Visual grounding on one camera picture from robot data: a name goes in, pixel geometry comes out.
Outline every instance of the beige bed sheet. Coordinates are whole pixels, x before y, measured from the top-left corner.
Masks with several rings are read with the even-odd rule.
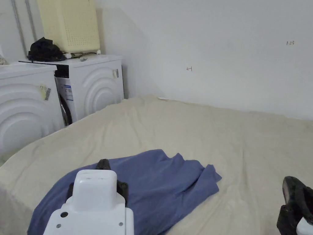
[[[220,191],[169,234],[279,234],[283,178],[313,186],[313,122],[136,97],[38,140],[0,168],[0,233],[25,234],[67,172],[150,149],[214,164]]]

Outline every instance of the power cord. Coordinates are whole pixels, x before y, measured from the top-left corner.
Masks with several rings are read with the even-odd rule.
[[[86,52],[86,53],[82,53],[82,52],[78,52],[78,53],[71,53],[70,55],[72,56],[71,58],[67,58],[67,59],[76,59],[76,58],[81,58],[82,56],[85,56],[85,55],[91,55],[91,54],[95,54],[97,55],[97,53],[95,52]]]

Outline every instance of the sticker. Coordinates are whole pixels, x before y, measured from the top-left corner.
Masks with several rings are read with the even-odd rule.
[[[46,98],[45,98],[45,100],[48,100],[48,99],[49,99],[50,92],[51,92],[51,89],[48,88],[47,91],[46,91]]]
[[[43,100],[48,100],[50,97],[51,89],[47,88],[46,85],[41,84],[39,87],[39,91]]]
[[[69,85],[64,85],[65,87],[65,95],[67,100],[73,101],[72,88]]]

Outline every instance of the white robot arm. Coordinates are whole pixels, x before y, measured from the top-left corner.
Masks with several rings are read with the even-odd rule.
[[[114,171],[79,171],[72,197],[52,213],[44,235],[134,235],[133,211],[116,184]]]

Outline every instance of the cable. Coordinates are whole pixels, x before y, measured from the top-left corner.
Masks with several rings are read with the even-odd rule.
[[[81,55],[78,55],[78,56],[74,56],[74,57],[72,57],[71,59],[79,59],[80,57],[82,57],[82,56],[85,56],[85,55],[91,55],[91,54],[97,54],[97,53],[95,53],[95,52],[86,52],[86,53],[81,53]]]

